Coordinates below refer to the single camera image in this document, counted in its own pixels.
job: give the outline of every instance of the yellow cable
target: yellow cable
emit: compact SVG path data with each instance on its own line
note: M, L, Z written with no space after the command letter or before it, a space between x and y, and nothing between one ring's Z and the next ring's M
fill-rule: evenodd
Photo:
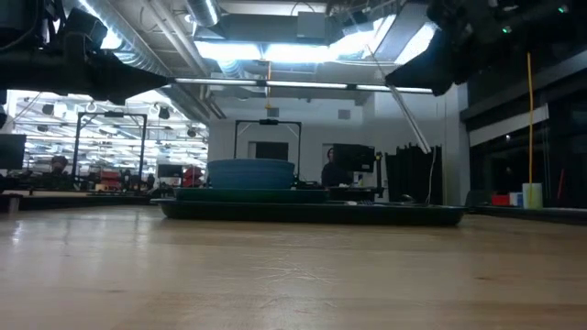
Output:
M528 207L532 207L532 169L534 168L534 86L532 84L532 55L527 53L528 62L528 89L530 94L530 143L528 147L529 152L529 183L530 191L528 192Z

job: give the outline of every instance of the computer monitor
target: computer monitor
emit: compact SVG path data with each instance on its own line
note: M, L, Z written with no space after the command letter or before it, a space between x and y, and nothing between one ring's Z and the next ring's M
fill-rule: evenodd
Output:
M0 134L0 170L22 170L26 135Z
M161 164L157 168L158 178L182 178L183 165Z
M335 144L334 162L344 171L373 173L375 147Z

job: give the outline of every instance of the blue bin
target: blue bin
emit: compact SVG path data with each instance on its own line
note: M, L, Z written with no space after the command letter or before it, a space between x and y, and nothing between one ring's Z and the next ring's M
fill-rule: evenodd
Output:
M295 165L276 159L225 159L208 163L212 188L290 189Z

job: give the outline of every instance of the red box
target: red box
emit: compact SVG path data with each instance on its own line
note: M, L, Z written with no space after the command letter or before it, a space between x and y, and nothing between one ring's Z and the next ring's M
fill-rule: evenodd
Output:
M493 206L510 206L510 196L509 195L493 195L492 196L492 205Z

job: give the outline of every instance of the red object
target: red object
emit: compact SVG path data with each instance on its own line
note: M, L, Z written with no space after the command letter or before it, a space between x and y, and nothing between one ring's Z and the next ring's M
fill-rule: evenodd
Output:
M183 173L183 184L184 188L188 187L199 187L202 185L200 178L203 176L202 169L197 166L187 169Z
M509 195L493 195L492 196L493 206L509 206L510 196Z

